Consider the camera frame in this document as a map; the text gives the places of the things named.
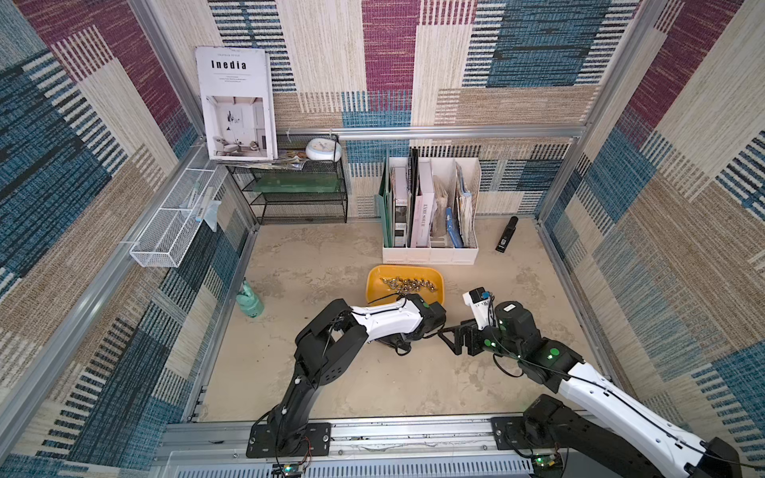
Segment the yellow oval storage tray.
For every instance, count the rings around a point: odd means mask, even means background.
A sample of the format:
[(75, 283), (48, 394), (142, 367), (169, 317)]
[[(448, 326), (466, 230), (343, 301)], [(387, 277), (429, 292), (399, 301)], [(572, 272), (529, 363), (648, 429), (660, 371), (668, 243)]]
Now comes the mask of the yellow oval storage tray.
[(366, 299), (369, 305), (384, 305), (402, 295), (419, 294), (428, 304), (443, 304), (444, 292), (442, 274), (435, 269), (384, 264), (368, 274)]

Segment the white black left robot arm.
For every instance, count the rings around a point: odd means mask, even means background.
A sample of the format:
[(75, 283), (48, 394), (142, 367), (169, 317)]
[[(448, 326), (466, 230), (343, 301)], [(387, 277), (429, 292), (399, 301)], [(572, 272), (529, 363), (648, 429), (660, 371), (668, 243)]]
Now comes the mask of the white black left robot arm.
[(418, 294), (370, 307), (332, 301), (296, 337), (290, 384), (265, 424), (253, 426), (247, 455), (267, 451), (279, 458), (306, 452), (312, 436), (309, 417), (320, 389), (340, 378), (364, 345), (379, 342), (403, 356), (445, 320), (440, 303), (428, 304)]

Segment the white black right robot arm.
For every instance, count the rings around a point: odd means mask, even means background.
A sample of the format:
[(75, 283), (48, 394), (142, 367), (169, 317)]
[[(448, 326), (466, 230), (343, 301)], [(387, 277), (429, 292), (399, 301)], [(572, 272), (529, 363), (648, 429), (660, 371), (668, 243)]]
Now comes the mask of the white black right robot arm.
[(741, 476), (732, 445), (705, 441), (654, 413), (570, 347), (544, 337), (520, 303), (486, 299), (470, 306), (473, 319), (438, 333), (452, 352), (510, 358), (522, 376), (549, 390), (522, 422), (500, 432), (509, 447), (572, 448), (624, 477)]

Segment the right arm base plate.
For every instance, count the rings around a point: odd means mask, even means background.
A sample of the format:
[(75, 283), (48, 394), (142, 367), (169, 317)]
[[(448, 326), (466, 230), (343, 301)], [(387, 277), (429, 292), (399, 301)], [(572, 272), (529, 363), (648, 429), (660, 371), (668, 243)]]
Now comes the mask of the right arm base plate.
[(489, 421), (499, 450), (537, 450), (572, 445), (570, 436), (557, 434), (549, 424), (527, 419), (523, 415), (494, 416)]

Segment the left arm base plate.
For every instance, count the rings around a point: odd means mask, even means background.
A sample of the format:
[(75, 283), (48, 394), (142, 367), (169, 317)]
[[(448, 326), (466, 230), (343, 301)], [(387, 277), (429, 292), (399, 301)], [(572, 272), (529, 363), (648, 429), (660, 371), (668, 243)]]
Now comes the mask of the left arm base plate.
[(250, 430), (245, 455), (247, 458), (323, 457), (330, 452), (332, 424), (309, 422), (297, 432), (280, 431), (259, 423)]

